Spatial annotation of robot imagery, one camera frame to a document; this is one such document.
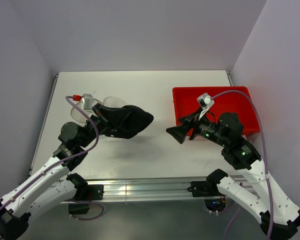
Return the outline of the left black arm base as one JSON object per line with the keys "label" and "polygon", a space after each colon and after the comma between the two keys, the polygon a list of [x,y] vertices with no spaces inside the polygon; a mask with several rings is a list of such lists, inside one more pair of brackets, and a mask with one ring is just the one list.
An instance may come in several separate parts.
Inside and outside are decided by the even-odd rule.
{"label": "left black arm base", "polygon": [[[104,186],[102,184],[88,184],[86,186],[80,187],[73,199],[76,201],[100,201],[103,198]],[[88,203],[69,203],[68,212],[71,215],[85,215],[90,210],[90,204]]]}

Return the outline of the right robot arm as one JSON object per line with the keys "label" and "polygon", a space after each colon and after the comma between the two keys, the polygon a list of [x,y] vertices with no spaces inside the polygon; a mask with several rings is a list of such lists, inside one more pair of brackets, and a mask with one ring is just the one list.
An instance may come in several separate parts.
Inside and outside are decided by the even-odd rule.
{"label": "right robot arm", "polygon": [[255,147],[243,136],[243,124],[236,113],[225,112],[218,122],[199,117],[197,112],[181,120],[181,125],[169,127],[166,132],[183,144],[187,133],[222,147],[223,158],[240,173],[255,193],[244,189],[225,171],[216,169],[201,186],[192,185],[188,191],[196,195],[224,195],[248,211],[271,240],[289,240],[300,226],[300,207],[284,193],[274,178],[266,173],[266,164]]}

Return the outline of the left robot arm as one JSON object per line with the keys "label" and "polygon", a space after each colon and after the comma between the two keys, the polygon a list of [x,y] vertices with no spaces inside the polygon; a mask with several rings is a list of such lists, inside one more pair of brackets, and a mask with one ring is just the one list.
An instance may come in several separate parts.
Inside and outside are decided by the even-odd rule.
{"label": "left robot arm", "polygon": [[131,139],[154,119],[153,115],[134,105],[107,107],[96,104],[84,126],[65,123],[61,142],[48,161],[25,182],[0,197],[0,237],[16,240],[24,234],[35,217],[68,199],[81,200],[88,193],[87,182],[72,171],[92,150],[99,137]]}

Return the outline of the black garment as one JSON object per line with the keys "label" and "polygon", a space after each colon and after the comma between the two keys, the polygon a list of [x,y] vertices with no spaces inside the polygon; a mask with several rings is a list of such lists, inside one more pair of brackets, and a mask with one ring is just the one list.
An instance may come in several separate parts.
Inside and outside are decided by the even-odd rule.
{"label": "black garment", "polygon": [[143,130],[145,130],[154,120],[154,116],[135,105],[125,105],[131,111],[131,115],[124,123],[124,127],[128,130],[128,136],[111,136],[118,139],[131,139]]}

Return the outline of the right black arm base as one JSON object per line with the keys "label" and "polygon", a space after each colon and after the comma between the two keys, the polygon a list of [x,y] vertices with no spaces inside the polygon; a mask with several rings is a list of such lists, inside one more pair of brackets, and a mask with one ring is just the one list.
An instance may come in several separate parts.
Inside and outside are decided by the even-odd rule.
{"label": "right black arm base", "polygon": [[223,194],[219,192],[217,184],[210,180],[192,181],[186,190],[190,192],[194,198],[223,196]]}

